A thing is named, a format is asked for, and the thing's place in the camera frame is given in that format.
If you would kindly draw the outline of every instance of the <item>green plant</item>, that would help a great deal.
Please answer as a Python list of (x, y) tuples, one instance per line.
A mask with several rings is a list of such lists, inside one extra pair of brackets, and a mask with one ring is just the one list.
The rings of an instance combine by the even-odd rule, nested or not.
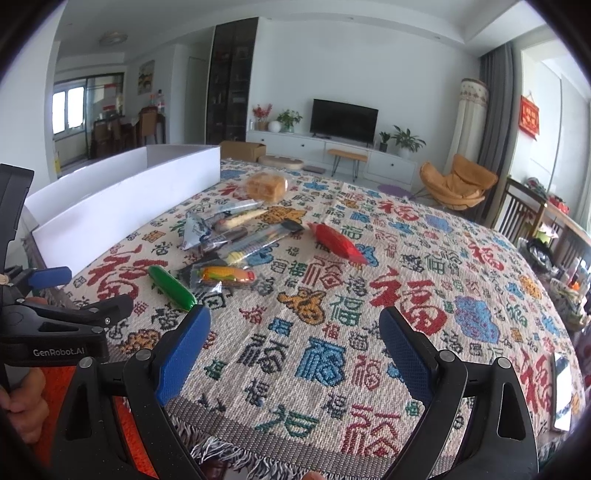
[(388, 140), (392, 138), (392, 135), (387, 132), (380, 132), (379, 136), (382, 137), (382, 143), (388, 143)]
[(397, 125), (394, 125), (396, 132), (392, 135), (392, 138), (396, 140), (396, 145), (400, 145), (402, 148), (408, 148), (412, 152), (416, 152), (419, 148), (427, 145), (424, 140), (421, 140), (416, 135), (410, 134), (410, 129), (406, 131), (402, 130)]
[(285, 127), (293, 127), (296, 124), (301, 122), (303, 117), (300, 115), (299, 112), (294, 110), (283, 110), (279, 116), (277, 117), (277, 121), (281, 122)]

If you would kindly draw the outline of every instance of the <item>window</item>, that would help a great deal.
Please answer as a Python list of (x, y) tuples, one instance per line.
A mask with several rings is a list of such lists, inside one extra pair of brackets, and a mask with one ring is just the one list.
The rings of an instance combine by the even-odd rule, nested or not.
[(66, 137), (84, 131), (85, 86), (86, 80), (55, 85), (51, 117), (53, 134), (56, 137)]
[(66, 93), (57, 92), (53, 94), (53, 133), (58, 134), (66, 129)]

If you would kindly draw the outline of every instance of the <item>purple mat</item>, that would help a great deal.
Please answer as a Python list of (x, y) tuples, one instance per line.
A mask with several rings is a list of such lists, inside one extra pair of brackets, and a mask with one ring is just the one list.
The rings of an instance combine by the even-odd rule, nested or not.
[(396, 185), (386, 185), (382, 184), (378, 186), (378, 190), (382, 193), (387, 193), (388, 195), (394, 195), (395, 197), (412, 197), (413, 194), (402, 187), (397, 187)]

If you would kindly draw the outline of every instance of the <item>ceiling light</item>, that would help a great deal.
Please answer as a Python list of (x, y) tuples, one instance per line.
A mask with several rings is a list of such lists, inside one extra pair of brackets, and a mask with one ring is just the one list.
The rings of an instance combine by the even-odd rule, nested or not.
[(99, 45), (101, 47), (110, 47), (112, 45), (123, 43), (125, 40), (127, 40), (127, 35), (125, 33), (111, 32), (106, 33), (99, 39)]

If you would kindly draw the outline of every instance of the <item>packaged bread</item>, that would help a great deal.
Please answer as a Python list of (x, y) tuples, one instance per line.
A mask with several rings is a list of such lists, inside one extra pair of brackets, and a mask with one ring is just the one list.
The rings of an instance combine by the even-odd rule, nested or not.
[(287, 179), (278, 173), (259, 172), (246, 181), (246, 194), (255, 200), (279, 202), (287, 192)]

